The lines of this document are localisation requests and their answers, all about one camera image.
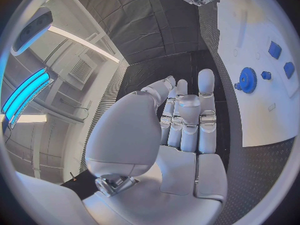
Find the air vent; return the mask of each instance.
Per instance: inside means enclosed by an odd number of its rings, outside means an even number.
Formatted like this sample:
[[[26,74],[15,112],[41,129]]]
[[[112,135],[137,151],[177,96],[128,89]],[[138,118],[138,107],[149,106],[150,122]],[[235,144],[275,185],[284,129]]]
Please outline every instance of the air vent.
[[[78,79],[80,82],[85,84],[93,70],[94,69],[90,67],[85,61],[80,59],[72,68],[69,74],[71,74],[74,78]]]

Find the led light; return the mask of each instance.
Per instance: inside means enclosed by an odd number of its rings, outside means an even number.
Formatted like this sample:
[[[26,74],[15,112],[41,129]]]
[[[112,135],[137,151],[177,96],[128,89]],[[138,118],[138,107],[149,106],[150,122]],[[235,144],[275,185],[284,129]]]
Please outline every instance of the led light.
[[[3,120],[4,114],[0,114],[0,121]],[[46,114],[40,115],[21,115],[17,123],[45,123],[47,122]]]
[[[86,46],[86,47],[88,47],[88,48],[90,48],[90,49],[96,51],[97,53],[100,53],[100,54],[104,55],[105,57],[107,57],[107,58],[113,60],[113,61],[116,62],[117,64],[120,62],[120,60],[117,59],[116,57],[110,55],[110,54],[107,53],[106,51],[104,51],[104,50],[102,50],[101,48],[95,46],[94,44],[91,44],[90,42],[88,42],[88,41],[86,41],[86,40],[84,40],[84,39],[82,39],[82,38],[80,38],[80,37],[78,37],[78,36],[73,35],[72,33],[69,33],[69,32],[67,32],[67,31],[62,30],[62,29],[60,29],[60,28],[58,28],[58,27],[55,27],[55,26],[51,26],[51,27],[48,29],[48,31],[53,32],[53,33],[56,33],[56,34],[59,34],[59,35],[62,35],[62,36],[64,36],[64,37],[68,38],[68,39],[71,39],[71,40],[73,40],[73,41],[75,41],[75,42],[77,42],[77,43],[80,43],[80,44],[82,44],[82,45],[84,45],[84,46]]]
[[[43,91],[48,85],[50,85],[53,82],[53,79],[49,79],[46,82],[44,82],[42,85],[40,85],[19,107],[19,109],[16,111],[15,115],[10,121],[10,127],[13,129],[17,121],[19,120],[21,114],[24,112],[24,110],[28,107],[28,105],[32,102],[32,100],[41,92]]]
[[[30,83],[12,102],[10,107],[8,108],[6,112],[6,117],[8,120],[11,120],[16,113],[16,111],[19,109],[19,107],[22,105],[22,103],[32,94],[32,92],[39,87],[41,84],[43,84],[45,81],[49,79],[48,73],[44,73],[43,75],[39,76],[36,80],[34,80],[32,83]]]
[[[45,72],[46,72],[46,68],[43,68],[43,69],[39,70],[38,72],[36,72],[35,74],[33,74],[25,82],[23,82],[13,92],[13,94],[9,97],[9,99],[7,100],[7,102],[4,104],[4,106],[2,108],[2,113],[6,113],[7,112],[8,108],[10,107],[10,105],[13,103],[13,101],[15,100],[15,98],[24,90],[24,88],[26,88],[33,80],[35,80],[36,78],[38,78],[40,75],[42,75]]]

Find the blue light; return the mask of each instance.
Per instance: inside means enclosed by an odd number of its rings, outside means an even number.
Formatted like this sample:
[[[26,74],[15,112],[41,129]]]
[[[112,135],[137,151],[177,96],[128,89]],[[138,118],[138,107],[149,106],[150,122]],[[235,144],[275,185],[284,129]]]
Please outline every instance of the blue light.
[[[15,98],[22,92],[24,88],[26,88],[33,80],[38,78],[40,75],[46,72],[46,68],[43,68],[42,70],[39,70],[35,74],[33,74],[30,78],[28,78],[25,82],[23,82],[14,92],[13,94],[9,97],[7,102],[4,104],[2,108],[2,113],[6,113],[10,105],[13,103]]]
[[[17,121],[19,120],[21,114],[24,112],[24,110],[28,107],[28,105],[32,102],[32,100],[41,92],[43,91],[48,85],[50,85],[53,82],[52,79],[47,80],[44,82],[41,86],[39,86],[27,99],[21,107],[17,110],[15,113],[13,119],[11,120],[10,127],[13,129],[16,125]]]
[[[48,73],[44,73],[39,76],[36,80],[30,83],[12,102],[10,107],[6,112],[6,117],[8,120],[11,120],[18,108],[22,105],[22,103],[37,89],[41,84],[46,82],[49,79]]]

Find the blue gear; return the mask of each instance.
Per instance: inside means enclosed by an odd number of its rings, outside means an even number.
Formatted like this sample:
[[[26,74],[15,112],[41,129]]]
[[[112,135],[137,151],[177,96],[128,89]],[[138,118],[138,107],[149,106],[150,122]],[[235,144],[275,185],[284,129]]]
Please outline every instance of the blue gear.
[[[257,75],[251,67],[245,67],[239,76],[239,84],[242,91],[246,94],[254,92],[258,83]]]

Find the cable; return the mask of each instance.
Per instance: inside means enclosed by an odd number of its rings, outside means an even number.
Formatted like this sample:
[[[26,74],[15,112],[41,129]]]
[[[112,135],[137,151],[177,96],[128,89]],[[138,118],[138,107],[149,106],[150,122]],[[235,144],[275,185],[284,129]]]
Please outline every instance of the cable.
[[[84,110],[86,111],[86,115],[87,115],[87,116],[86,116],[85,118],[82,118],[83,120],[84,120],[84,119],[87,119],[88,116],[90,115],[90,114],[89,114],[89,108],[87,108],[87,107],[74,106],[73,104],[71,104],[71,103],[69,103],[69,102],[63,100],[62,98],[60,99],[60,101],[61,101],[62,103],[68,104],[69,106],[71,106],[71,107],[73,107],[73,108],[76,108],[76,109],[84,109]]]
[[[11,128],[10,128],[9,126],[7,126],[7,128],[9,129],[10,134],[9,134],[8,139],[5,141],[5,144],[8,142],[8,140],[11,138],[11,135],[12,135],[12,130],[11,130]]]

